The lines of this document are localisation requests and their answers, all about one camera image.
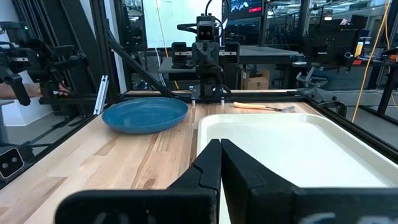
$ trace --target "white tray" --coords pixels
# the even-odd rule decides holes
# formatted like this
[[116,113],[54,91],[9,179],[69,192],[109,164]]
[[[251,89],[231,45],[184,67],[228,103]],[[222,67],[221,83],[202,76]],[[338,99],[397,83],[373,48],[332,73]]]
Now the white tray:
[[[310,114],[216,114],[198,127],[197,155],[226,138],[299,187],[397,187],[398,166],[335,123]],[[220,223],[229,223],[221,188]]]

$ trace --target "person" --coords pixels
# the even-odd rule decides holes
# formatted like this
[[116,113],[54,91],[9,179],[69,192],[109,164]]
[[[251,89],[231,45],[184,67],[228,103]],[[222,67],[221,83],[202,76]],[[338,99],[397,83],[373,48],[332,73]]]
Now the person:
[[[39,83],[24,83],[27,94],[30,98],[42,97]],[[58,85],[59,95],[68,95],[68,90],[61,83]],[[0,84],[0,100],[15,100],[16,96],[11,86],[2,83]]]

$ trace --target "wooden handle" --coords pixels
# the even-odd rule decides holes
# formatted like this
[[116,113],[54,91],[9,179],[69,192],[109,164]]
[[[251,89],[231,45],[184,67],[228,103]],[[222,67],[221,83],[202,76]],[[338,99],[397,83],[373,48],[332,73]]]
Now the wooden handle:
[[252,105],[252,104],[238,103],[238,102],[234,102],[234,107],[246,108],[246,109],[262,109],[262,110],[267,108],[264,105]]

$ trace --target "wooden table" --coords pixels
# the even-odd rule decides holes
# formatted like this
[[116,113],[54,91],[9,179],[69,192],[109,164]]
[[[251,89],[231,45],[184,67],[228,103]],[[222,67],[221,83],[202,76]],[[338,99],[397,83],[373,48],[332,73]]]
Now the wooden table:
[[[292,113],[318,114],[305,103]],[[128,135],[95,118],[49,155],[0,190],[0,223],[53,222],[57,205],[87,189],[164,189],[196,158],[198,122],[218,113],[274,113],[233,108],[232,104],[190,105],[185,120],[155,134]]]

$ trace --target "cardboard box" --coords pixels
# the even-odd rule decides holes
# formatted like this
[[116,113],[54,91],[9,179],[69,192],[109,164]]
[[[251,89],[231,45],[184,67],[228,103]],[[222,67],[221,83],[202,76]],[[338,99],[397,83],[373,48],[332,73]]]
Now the cardboard box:
[[241,75],[242,90],[268,90],[269,71],[261,70],[261,74],[250,75],[250,70],[242,69]]

